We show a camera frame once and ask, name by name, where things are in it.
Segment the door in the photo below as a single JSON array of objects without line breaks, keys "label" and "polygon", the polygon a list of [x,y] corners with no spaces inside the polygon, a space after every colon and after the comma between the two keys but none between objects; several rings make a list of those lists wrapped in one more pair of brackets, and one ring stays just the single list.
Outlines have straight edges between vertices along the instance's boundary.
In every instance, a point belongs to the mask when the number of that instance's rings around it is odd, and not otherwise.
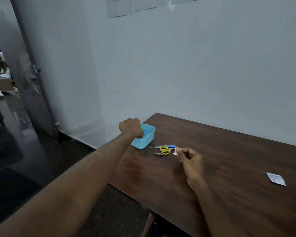
[{"label": "door", "polygon": [[22,23],[18,23],[11,1],[0,0],[0,48],[24,107],[36,129],[57,138],[55,121],[39,78],[40,69],[36,67],[33,56],[29,55],[31,50],[20,27]]}]

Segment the light blue bin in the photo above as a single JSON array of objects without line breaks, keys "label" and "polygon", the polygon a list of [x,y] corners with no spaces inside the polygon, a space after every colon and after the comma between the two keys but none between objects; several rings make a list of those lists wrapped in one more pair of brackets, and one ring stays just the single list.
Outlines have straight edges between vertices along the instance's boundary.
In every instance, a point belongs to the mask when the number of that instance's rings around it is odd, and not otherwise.
[{"label": "light blue bin", "polygon": [[147,131],[143,138],[135,138],[131,145],[138,149],[145,148],[155,136],[155,128],[152,125],[141,124],[143,131]]}]

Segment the yellow-handled scissors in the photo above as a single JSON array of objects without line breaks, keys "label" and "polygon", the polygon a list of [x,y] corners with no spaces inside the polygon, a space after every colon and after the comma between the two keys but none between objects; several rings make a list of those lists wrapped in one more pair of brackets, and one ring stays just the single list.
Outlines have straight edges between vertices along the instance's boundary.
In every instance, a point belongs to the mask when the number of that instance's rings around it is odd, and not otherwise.
[{"label": "yellow-handled scissors", "polygon": [[160,147],[160,151],[159,153],[152,153],[153,155],[169,155],[171,153],[171,151],[175,148],[179,148],[180,146],[178,147],[174,147],[174,148],[168,148],[166,146],[163,146],[163,147]]}]

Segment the brown box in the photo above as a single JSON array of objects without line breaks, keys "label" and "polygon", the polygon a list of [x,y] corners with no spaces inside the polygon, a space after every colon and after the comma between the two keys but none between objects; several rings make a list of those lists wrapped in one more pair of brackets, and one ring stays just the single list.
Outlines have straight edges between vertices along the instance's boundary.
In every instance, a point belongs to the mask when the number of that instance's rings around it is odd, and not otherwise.
[{"label": "brown box", "polygon": [[11,80],[6,77],[0,78],[0,91],[14,91]]}]

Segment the brown tabletop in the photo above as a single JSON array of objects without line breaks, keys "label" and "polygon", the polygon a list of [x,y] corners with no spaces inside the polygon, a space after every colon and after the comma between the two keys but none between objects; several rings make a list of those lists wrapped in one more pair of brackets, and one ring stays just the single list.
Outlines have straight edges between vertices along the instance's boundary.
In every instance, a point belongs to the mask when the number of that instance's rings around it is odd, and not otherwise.
[{"label": "brown tabletop", "polygon": [[[296,236],[296,146],[163,114],[144,149],[123,155],[110,183],[192,236],[209,236],[178,157],[149,146],[191,147],[205,159],[205,178],[233,223],[250,236]],[[287,186],[270,182],[281,175]]]}]

